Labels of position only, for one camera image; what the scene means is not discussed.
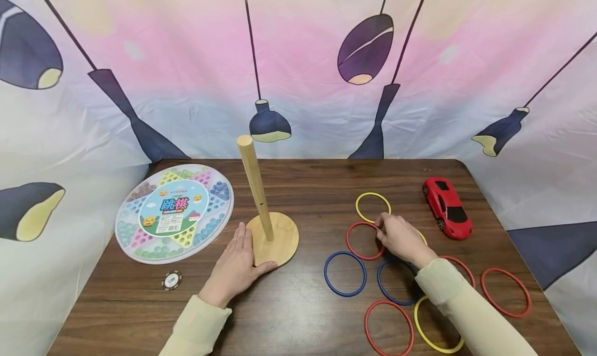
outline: red toy car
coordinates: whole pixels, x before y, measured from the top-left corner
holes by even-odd
[[[437,226],[445,235],[455,239],[465,239],[471,235],[473,223],[447,178],[428,178],[423,184],[423,195],[437,219]]]

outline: sleeve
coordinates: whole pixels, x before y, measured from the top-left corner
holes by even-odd
[[[209,305],[193,295],[178,317],[160,356],[204,356],[211,353],[230,308]]]
[[[456,327],[474,356],[536,356],[537,352],[446,259],[435,259],[416,281]]]

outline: blue ring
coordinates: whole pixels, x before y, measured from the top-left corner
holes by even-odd
[[[361,284],[360,288],[358,288],[356,291],[353,291],[352,293],[343,293],[340,290],[336,289],[334,286],[332,286],[330,279],[328,278],[328,265],[330,264],[330,261],[338,255],[349,255],[349,257],[353,257],[354,260],[359,262],[361,268],[363,269],[363,283]],[[351,297],[357,295],[358,293],[362,292],[363,289],[365,289],[365,284],[367,283],[367,270],[365,269],[365,264],[361,261],[361,259],[357,257],[357,255],[353,254],[350,251],[337,251],[331,254],[330,257],[325,261],[325,265],[323,266],[323,277],[325,277],[325,283],[328,284],[328,286],[334,293],[343,297]]]
[[[407,268],[409,270],[411,270],[412,273],[417,274],[416,269],[414,268],[414,266],[411,263],[405,262],[402,259],[395,259],[397,262],[404,264],[407,266]],[[395,298],[393,298],[390,294],[388,294],[388,292],[386,291],[386,289],[384,288],[383,284],[381,283],[381,270],[383,269],[383,267],[388,263],[388,260],[385,260],[384,262],[381,263],[381,265],[379,266],[379,269],[377,270],[377,284],[379,285],[379,288],[381,290],[381,292],[385,295],[386,298],[388,298],[390,301],[393,301],[394,303],[401,305],[403,307],[407,307],[409,305],[413,305],[415,304],[420,298],[423,297],[423,292],[421,291],[421,289],[417,289],[418,293],[415,297],[413,297],[411,300],[409,301],[405,301],[405,302],[401,302],[399,300],[396,300]]]

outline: lamp shade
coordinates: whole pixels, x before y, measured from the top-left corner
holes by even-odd
[[[346,36],[338,52],[338,72],[350,84],[367,84],[386,62],[394,37],[392,17],[374,15]]]
[[[400,84],[388,84],[384,86],[379,104],[377,105],[377,113],[375,115],[373,129],[365,140],[363,140],[363,143],[359,148],[353,152],[348,159],[384,159],[381,122],[384,117],[386,117],[390,104],[394,101],[394,97],[396,97],[399,88]]]
[[[50,182],[0,190],[0,238],[22,242],[38,238],[64,192],[62,186]]]
[[[27,89],[58,84],[63,64],[54,40],[8,0],[0,0],[0,45],[0,80]]]
[[[520,131],[521,121],[529,114],[529,111],[528,107],[514,109],[509,116],[491,123],[472,137],[472,140],[483,145],[484,155],[498,156],[504,145]]]
[[[249,123],[251,137],[260,143],[274,143],[290,138],[292,132],[290,124],[282,115],[269,109],[269,102],[260,99],[255,102],[258,113]]]
[[[143,152],[148,156],[152,163],[162,159],[189,158],[170,140],[162,136],[160,132],[151,128],[150,125],[137,116],[129,98],[126,97],[126,94],[122,90],[120,83],[118,83],[118,80],[111,69],[96,69],[91,71],[88,75],[91,80],[93,80],[108,97],[110,97],[110,100],[114,102],[120,111],[129,118],[133,132],[139,141],[139,145],[141,145]]]

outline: poker chip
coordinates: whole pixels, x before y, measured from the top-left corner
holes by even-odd
[[[183,275],[177,270],[173,270],[164,276],[164,280],[162,280],[162,288],[166,291],[174,290],[180,286],[182,281]]]

